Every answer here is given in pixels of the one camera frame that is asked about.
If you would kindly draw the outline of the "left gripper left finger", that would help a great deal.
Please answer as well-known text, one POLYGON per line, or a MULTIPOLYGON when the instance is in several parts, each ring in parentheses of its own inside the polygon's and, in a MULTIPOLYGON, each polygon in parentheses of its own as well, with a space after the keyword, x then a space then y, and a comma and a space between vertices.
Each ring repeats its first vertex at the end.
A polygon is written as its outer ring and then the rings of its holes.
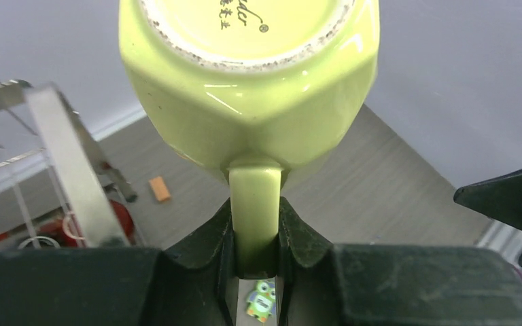
POLYGON ((0 325, 234 325, 229 203, 166 250, 0 251, 0 325))

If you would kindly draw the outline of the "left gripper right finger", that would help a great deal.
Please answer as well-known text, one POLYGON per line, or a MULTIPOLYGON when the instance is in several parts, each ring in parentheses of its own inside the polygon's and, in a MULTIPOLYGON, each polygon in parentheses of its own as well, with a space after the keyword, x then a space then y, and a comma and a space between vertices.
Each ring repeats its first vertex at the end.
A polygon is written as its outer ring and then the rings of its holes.
POLYGON ((334 244, 279 203, 280 325, 522 325, 522 281, 477 247, 334 244))

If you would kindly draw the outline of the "lime green mug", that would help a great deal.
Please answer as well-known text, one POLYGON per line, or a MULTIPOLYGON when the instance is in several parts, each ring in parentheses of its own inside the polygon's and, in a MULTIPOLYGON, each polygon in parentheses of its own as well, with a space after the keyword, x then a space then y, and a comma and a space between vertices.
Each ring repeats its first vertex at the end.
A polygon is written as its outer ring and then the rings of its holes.
POLYGON ((369 93, 378 1, 121 1, 128 79, 164 142, 230 189, 236 273, 277 271, 279 201, 369 93))

